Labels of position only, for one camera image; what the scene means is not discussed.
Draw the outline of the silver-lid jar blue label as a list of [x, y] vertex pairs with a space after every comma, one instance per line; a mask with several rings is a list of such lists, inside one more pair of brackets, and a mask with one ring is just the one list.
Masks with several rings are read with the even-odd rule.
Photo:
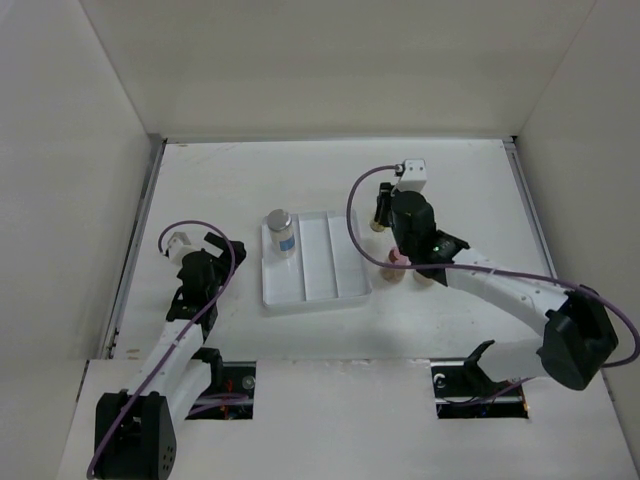
[[283, 258], [295, 251], [295, 231], [291, 214], [283, 209], [272, 210], [266, 218], [274, 251]]

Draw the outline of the amber bottle gold cap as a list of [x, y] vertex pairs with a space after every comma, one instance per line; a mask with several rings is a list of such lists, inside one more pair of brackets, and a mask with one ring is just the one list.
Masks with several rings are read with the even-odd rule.
[[384, 232], [388, 228], [388, 218], [385, 215], [373, 215], [369, 226], [376, 233]]

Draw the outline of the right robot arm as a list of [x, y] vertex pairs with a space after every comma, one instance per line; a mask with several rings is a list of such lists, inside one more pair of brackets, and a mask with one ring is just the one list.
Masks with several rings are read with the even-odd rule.
[[537, 340], [521, 346], [487, 340], [477, 347], [463, 373], [471, 393], [489, 394], [509, 367], [517, 376], [542, 375], [581, 391], [616, 349], [617, 335], [595, 292], [547, 277], [501, 274], [466, 241], [437, 227], [433, 207], [422, 194], [384, 182], [374, 218], [391, 229], [400, 254], [419, 276], [480, 298], [537, 334]]

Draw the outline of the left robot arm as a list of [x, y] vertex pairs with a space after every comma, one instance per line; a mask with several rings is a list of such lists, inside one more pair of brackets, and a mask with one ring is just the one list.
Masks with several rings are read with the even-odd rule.
[[179, 266], [158, 342], [132, 380], [96, 404], [90, 479], [166, 479], [176, 456], [176, 432], [192, 416], [242, 405], [224, 376], [220, 352], [205, 342], [218, 317], [217, 301], [246, 258], [242, 242], [213, 232], [196, 248], [177, 232], [165, 256]]

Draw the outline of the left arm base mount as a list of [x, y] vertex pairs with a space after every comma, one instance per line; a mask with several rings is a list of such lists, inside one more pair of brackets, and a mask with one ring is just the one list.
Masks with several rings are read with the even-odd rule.
[[257, 383], [255, 362], [224, 363], [215, 382], [191, 407], [188, 420], [251, 420]]

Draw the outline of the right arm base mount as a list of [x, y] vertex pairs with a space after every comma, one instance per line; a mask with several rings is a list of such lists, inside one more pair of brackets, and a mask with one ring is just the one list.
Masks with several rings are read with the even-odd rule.
[[430, 361], [437, 418], [528, 419], [523, 380], [491, 380], [478, 365], [486, 350], [495, 343], [481, 343], [467, 357], [448, 357]]

